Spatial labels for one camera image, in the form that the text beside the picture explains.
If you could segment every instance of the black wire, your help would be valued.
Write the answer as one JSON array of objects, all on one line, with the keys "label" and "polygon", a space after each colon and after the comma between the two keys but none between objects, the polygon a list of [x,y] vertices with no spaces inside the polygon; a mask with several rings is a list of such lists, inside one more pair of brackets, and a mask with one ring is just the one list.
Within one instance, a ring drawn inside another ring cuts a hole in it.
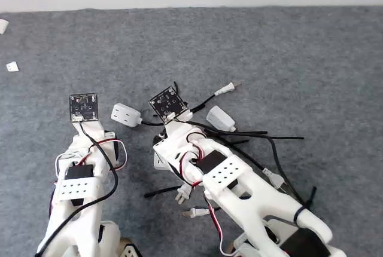
[{"label": "black wire", "polygon": [[233,150],[235,150],[236,152],[240,153],[241,155],[243,155],[245,158],[247,158],[248,160],[250,160],[256,167],[258,167],[260,170],[264,170],[265,167],[260,164],[258,161],[256,161],[253,157],[251,157],[250,155],[248,155],[246,152],[244,152],[242,149],[238,148],[237,146],[235,146],[234,144],[232,144],[231,142],[229,142],[228,140],[224,139],[223,137],[221,136],[217,136],[217,135],[213,135],[214,138],[220,140],[221,142],[223,142],[228,148],[231,148]]},{"label": "black wire", "polygon": [[[294,186],[292,185],[292,183],[288,179],[287,175],[283,171],[282,165],[279,162],[279,158],[278,158],[278,153],[276,151],[275,142],[274,142],[274,140],[271,137],[269,137],[267,135],[264,135],[264,134],[255,134],[255,133],[249,133],[249,132],[231,132],[231,131],[217,130],[216,128],[207,126],[205,124],[196,123],[195,121],[180,121],[180,120],[177,120],[177,119],[175,119],[175,120],[180,122],[180,123],[191,124],[193,126],[203,127],[204,129],[206,128],[206,129],[208,129],[210,131],[219,133],[221,135],[227,135],[227,136],[250,136],[250,137],[258,137],[258,138],[261,138],[261,139],[267,139],[268,142],[271,144],[274,161],[275,161],[276,167],[278,168],[279,173],[284,178],[285,183],[288,185],[288,187],[290,187],[291,191],[293,192],[294,196],[297,198],[298,202],[300,202],[303,205],[305,204],[304,200],[299,195],[299,193],[295,190]],[[294,139],[304,139],[303,137],[293,137],[293,138]]]},{"label": "black wire", "polygon": [[160,127],[160,126],[164,126],[163,123],[151,123],[151,122],[149,122],[149,121],[144,121],[144,120],[141,121],[141,124],[145,124],[145,125],[147,125],[147,126],[152,126],[152,127]]},{"label": "black wire", "polygon": [[212,94],[211,96],[209,96],[206,100],[204,100],[201,104],[197,105],[196,107],[194,107],[193,109],[191,109],[190,111],[192,113],[196,113],[197,111],[200,111],[201,109],[203,109],[205,107],[205,104],[207,102],[209,102],[213,97],[215,97],[215,94]]},{"label": "black wire", "polygon": [[90,141],[94,144],[95,147],[98,148],[98,150],[100,150],[101,154],[104,156],[105,160],[107,161],[109,167],[110,167],[110,170],[112,171],[113,173],[113,176],[114,176],[114,186],[112,188],[112,190],[105,194],[103,197],[100,197],[96,200],[93,200],[85,205],[82,205],[81,207],[77,208],[75,211],[73,211],[69,216],[68,218],[66,218],[57,228],[55,231],[53,231],[52,235],[47,239],[47,241],[45,242],[45,244],[42,246],[42,248],[40,249],[40,251],[38,253],[35,254],[35,257],[42,257],[42,254],[45,252],[45,250],[47,250],[49,244],[52,242],[52,240],[55,238],[55,236],[58,235],[58,233],[61,231],[62,228],[64,228],[64,226],[74,217],[76,216],[79,212],[81,212],[82,210],[84,210],[85,208],[88,208],[89,206],[92,206],[96,203],[99,203],[101,201],[104,201],[106,200],[107,198],[109,198],[114,192],[115,190],[117,189],[117,186],[118,186],[118,176],[117,176],[117,173],[115,172],[115,169],[113,167],[113,164],[112,162],[110,161],[109,157],[107,156],[107,154],[105,153],[105,151],[102,149],[102,147],[97,143],[97,141],[95,141],[91,136],[89,136],[83,129],[83,125],[82,125],[82,122],[79,122],[80,123],[80,127],[81,127],[81,130],[83,131],[83,133],[90,139]]},{"label": "black wire", "polygon": [[242,140],[236,140],[234,142],[230,142],[232,145],[240,145],[242,143],[247,143],[249,142],[250,140],[249,139],[242,139]]},{"label": "black wire", "polygon": [[157,194],[161,194],[161,193],[164,193],[164,192],[175,191],[178,188],[181,188],[181,185],[173,186],[173,187],[167,187],[167,188],[159,189],[159,190],[156,190],[156,191],[153,191],[153,192],[148,192],[148,193],[144,194],[144,197],[145,198],[153,197],[153,196],[155,196]]},{"label": "black wire", "polygon": [[180,88],[178,88],[178,84],[176,83],[176,81],[173,82],[174,83],[174,87],[175,87],[175,93],[176,94],[179,94],[180,93]]},{"label": "black wire", "polygon": [[201,136],[203,137],[206,137],[206,135],[204,133],[200,133],[198,131],[194,132],[194,133],[189,133],[187,136],[186,136],[186,141],[189,142],[189,136],[191,136],[192,134],[200,134]]}]

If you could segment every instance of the circuit board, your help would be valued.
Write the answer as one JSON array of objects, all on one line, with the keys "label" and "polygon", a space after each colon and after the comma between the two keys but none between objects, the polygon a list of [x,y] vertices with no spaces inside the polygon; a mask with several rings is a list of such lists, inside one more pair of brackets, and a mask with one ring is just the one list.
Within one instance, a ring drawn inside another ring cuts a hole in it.
[{"label": "circuit board", "polygon": [[184,101],[172,86],[152,98],[149,104],[165,124],[187,110]]},{"label": "circuit board", "polygon": [[97,94],[72,94],[69,96],[69,113],[72,123],[98,120]]}]

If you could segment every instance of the white plug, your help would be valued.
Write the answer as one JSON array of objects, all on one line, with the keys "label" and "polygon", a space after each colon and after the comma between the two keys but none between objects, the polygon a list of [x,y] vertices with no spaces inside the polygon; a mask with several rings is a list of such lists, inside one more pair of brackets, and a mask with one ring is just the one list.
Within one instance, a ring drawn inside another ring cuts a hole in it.
[{"label": "white plug", "polygon": [[192,192],[192,187],[184,183],[180,188],[177,189],[178,194],[175,197],[175,199],[178,201],[178,204],[182,204],[182,202],[185,201],[185,199],[189,199],[190,193]]},{"label": "white plug", "polygon": [[269,169],[264,168],[262,172],[269,178],[270,183],[274,186],[275,189],[278,189],[285,183],[285,180],[282,176],[271,172]]},{"label": "white plug", "polygon": [[111,119],[128,127],[136,127],[141,124],[141,113],[122,103],[116,103],[113,107]]},{"label": "white plug", "polygon": [[235,131],[235,121],[219,106],[212,107],[206,116],[206,120],[216,129],[224,131]]},{"label": "white plug", "polygon": [[203,215],[207,215],[207,214],[210,214],[209,209],[206,209],[206,208],[194,208],[194,207],[191,208],[188,211],[183,211],[182,212],[182,216],[183,217],[190,217],[190,218],[194,218],[194,217],[197,217],[197,216],[203,216]]},{"label": "white plug", "polygon": [[224,87],[220,88],[218,91],[214,93],[215,96],[219,96],[220,94],[227,93],[228,91],[235,90],[235,87],[239,86],[240,82],[231,82],[228,85],[225,85]]}]

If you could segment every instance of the wire connector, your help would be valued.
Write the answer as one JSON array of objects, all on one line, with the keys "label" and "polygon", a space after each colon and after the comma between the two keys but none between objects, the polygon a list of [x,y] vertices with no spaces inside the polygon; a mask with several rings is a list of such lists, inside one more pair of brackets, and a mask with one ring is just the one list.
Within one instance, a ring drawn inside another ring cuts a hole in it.
[{"label": "wire connector", "polygon": [[178,194],[175,197],[178,204],[182,204],[185,199],[189,199],[190,193],[192,193],[192,187],[189,184],[184,183],[180,188],[177,189]]},{"label": "wire connector", "polygon": [[206,116],[206,120],[216,129],[224,131],[235,131],[235,121],[225,113],[219,106],[213,106]]},{"label": "wire connector", "polygon": [[183,217],[190,217],[190,218],[194,218],[194,217],[197,217],[197,216],[203,216],[203,215],[207,215],[207,214],[210,214],[210,211],[209,209],[207,208],[191,208],[190,210],[188,211],[183,211],[182,212],[182,216]]},{"label": "wire connector", "polygon": [[220,88],[218,91],[214,93],[215,96],[219,96],[220,94],[227,93],[228,91],[235,90],[236,87],[238,87],[241,83],[240,82],[231,82],[228,85],[225,85],[224,87]]},{"label": "wire connector", "polygon": [[118,121],[128,127],[136,127],[141,124],[141,113],[130,106],[116,103],[113,107],[111,119]]},{"label": "wire connector", "polygon": [[274,186],[275,189],[279,189],[285,183],[285,180],[282,176],[271,172],[267,168],[264,168],[262,172],[269,178],[270,183]]}]

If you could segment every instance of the white 3d-printed part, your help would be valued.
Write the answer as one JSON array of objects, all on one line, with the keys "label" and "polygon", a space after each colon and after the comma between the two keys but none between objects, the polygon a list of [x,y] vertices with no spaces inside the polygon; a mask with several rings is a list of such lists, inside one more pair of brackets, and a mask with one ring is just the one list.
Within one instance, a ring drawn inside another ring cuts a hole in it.
[{"label": "white 3d-printed part", "polygon": [[19,71],[19,67],[17,66],[16,62],[11,62],[11,63],[7,64],[7,69],[9,72],[18,72]]},{"label": "white 3d-printed part", "polygon": [[9,23],[10,22],[8,22],[8,21],[6,21],[4,19],[0,19],[0,34],[1,35],[4,34],[4,32],[5,32],[5,30],[6,30],[6,28],[7,28]]}]

